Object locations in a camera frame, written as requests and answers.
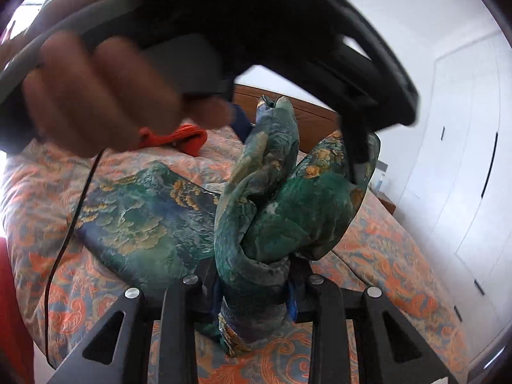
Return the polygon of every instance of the bed sheet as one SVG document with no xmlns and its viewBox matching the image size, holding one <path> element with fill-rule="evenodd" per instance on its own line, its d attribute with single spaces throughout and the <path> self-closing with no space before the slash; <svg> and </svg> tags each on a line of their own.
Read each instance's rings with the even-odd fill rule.
<svg viewBox="0 0 512 384">
<path fill-rule="evenodd" d="M 168 148 L 123 154 L 107 151 L 92 185 L 133 175 L 158 160 L 200 186 L 211 186 L 229 178 L 242 148 L 232 130 L 225 128 L 208 132 L 201 157 Z M 91 160 L 35 141 L 7 162 L 1 204 L 3 225 L 20 311 L 42 350 L 44 286 L 91 164 Z M 370 192 L 343 239 L 313 263 L 313 269 L 341 287 L 362 291 L 372 284 L 382 288 L 459 382 L 466 381 L 465 337 L 453 304 L 411 237 Z M 80 239 L 72 238 L 49 299 L 49 353 L 54 367 L 125 289 L 126 284 L 99 263 Z M 153 332 L 149 382 L 155 379 L 152 371 L 159 345 L 157 323 Z M 349 335 L 352 382 L 356 383 L 355 341 L 350 330 Z M 196 344 L 202 384 L 308 381 L 310 324 L 286 323 L 269 341 L 237 358 L 228 357 L 216 343 L 199 334 Z"/>
</svg>

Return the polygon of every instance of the green patterned fabric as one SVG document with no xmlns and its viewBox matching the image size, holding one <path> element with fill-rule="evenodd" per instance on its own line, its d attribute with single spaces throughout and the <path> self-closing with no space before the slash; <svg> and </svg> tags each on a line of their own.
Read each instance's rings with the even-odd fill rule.
<svg viewBox="0 0 512 384">
<path fill-rule="evenodd" d="M 380 144 L 375 135 L 369 142 L 371 160 L 359 185 L 347 180 L 340 132 L 295 166 L 293 107 L 285 97 L 262 97 L 229 182 L 204 189 L 154 162 L 133 176 L 96 185 L 77 234 L 155 305 L 173 279 L 214 255 L 225 294 L 219 327 L 235 355 L 282 324 L 288 256 L 318 260 L 345 233 L 375 168 Z M 218 335 L 211 330 L 210 336 Z"/>
</svg>

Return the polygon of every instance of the black cable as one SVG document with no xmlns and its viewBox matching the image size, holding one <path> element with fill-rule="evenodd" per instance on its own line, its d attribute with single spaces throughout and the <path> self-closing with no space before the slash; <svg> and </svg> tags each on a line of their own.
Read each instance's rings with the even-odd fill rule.
<svg viewBox="0 0 512 384">
<path fill-rule="evenodd" d="M 93 179 L 94 172 L 96 171 L 96 168 L 98 167 L 98 164 L 99 164 L 99 161 L 100 161 L 102 155 L 103 155 L 103 151 L 100 152 L 100 154 L 98 154 L 98 156 L 96 157 L 96 160 L 94 160 L 93 167 L 91 167 L 91 171 L 89 172 L 89 176 L 87 177 L 87 181 L 85 182 L 85 186 L 80 195 L 80 199 L 78 200 L 78 205 L 76 206 L 75 214 L 73 215 L 73 219 L 71 220 L 71 224 L 68 228 L 66 238 L 64 238 L 64 241 L 62 242 L 59 254 L 57 255 L 57 258 L 55 259 L 55 263 L 53 263 L 52 270 L 50 271 L 48 281 L 46 282 L 46 286 L 44 288 L 44 341 L 46 342 L 45 347 L 44 347 L 44 353 L 46 355 L 46 362 L 52 368 L 54 368 L 54 367 L 50 363 L 50 357 L 48 354 L 48 328 L 49 328 L 49 322 L 50 322 L 48 319 L 48 311 L 49 311 L 48 310 L 48 299 L 50 297 L 50 287 L 52 287 L 53 276 L 55 275 L 55 272 L 57 271 L 59 263 L 62 260 L 62 257 L 64 256 L 64 253 L 66 252 L 66 248 L 68 247 L 68 244 L 71 240 L 71 236 L 73 235 L 73 232 L 75 231 L 75 226 L 78 221 L 80 211 L 82 210 L 82 205 L 84 204 L 85 196 L 87 195 L 87 191 L 89 190 L 91 180 Z"/>
</svg>

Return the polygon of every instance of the paisley pattern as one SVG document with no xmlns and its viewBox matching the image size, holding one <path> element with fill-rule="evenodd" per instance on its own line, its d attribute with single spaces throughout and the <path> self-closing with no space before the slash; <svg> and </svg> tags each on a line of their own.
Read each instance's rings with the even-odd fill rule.
<svg viewBox="0 0 512 384">
<path fill-rule="evenodd" d="M 209 132 L 207 144 L 197 158 L 164 148 L 125 154 L 108 151 L 91 191 L 100 188 L 99 180 L 114 181 L 135 175 L 150 169 L 155 161 L 201 187 L 215 186 L 229 179 L 242 148 L 226 128 Z M 90 160 L 37 142 L 21 155 L 10 157 L 6 166 L 1 211 L 17 298 L 25 324 L 42 350 L 44 285 L 90 166 Z M 364 197 L 340 243 L 313 263 L 313 269 L 346 288 L 363 290 L 367 284 L 382 287 L 458 380 L 466 381 L 465 337 L 450 299 L 410 236 L 371 193 Z M 125 288 L 126 283 L 99 263 L 84 246 L 84 240 L 74 236 L 50 293 L 49 353 L 55 367 Z M 150 382 L 155 382 L 157 324 L 154 336 Z M 310 341 L 311 325 L 286 323 L 267 345 L 230 358 L 218 344 L 196 334 L 200 381 L 307 383 Z M 354 354 L 352 382 L 357 382 Z"/>
</svg>

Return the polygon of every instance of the cabinet handle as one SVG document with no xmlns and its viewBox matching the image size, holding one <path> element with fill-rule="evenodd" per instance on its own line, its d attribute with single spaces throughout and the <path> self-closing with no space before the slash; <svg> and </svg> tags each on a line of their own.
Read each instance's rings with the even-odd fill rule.
<svg viewBox="0 0 512 384">
<path fill-rule="evenodd" d="M 483 199 L 485 194 L 485 190 L 487 189 L 487 183 L 489 183 L 489 178 L 491 177 L 492 165 L 494 164 L 494 156 L 496 155 L 496 145 L 498 144 L 498 132 L 496 132 L 496 136 L 494 138 L 494 149 L 492 150 L 491 164 L 489 165 L 489 172 L 487 173 L 487 179 L 485 180 L 485 185 L 483 185 L 482 195 L 480 197 Z"/>
</svg>

